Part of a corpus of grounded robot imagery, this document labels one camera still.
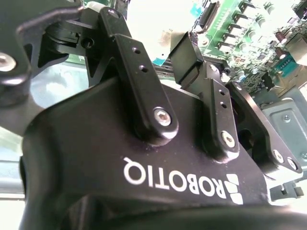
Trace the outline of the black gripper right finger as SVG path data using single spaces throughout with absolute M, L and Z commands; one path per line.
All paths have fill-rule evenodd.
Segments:
M 203 106 L 203 145 L 219 163 L 248 151 L 264 174 L 301 174 L 302 167 L 258 108 L 249 93 L 235 81 L 224 82 L 230 67 L 225 60 L 204 57 L 188 32 L 173 33 L 170 60 L 175 81 L 199 97 Z

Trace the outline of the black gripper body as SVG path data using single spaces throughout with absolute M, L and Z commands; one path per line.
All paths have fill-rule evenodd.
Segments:
M 271 206 L 245 152 L 202 149 L 202 102 L 165 87 L 179 121 L 162 147 L 137 138 L 112 78 L 40 113 L 23 140 L 22 230 L 304 230 L 306 214 Z

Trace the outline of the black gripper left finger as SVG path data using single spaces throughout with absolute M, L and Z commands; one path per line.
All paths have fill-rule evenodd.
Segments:
M 22 135 L 30 84 L 42 71 L 85 58 L 89 84 L 116 71 L 129 100 L 133 126 L 150 145 L 165 145 L 179 123 L 140 41 L 132 38 L 124 16 L 79 0 L 3 0 L 0 3 L 0 125 Z

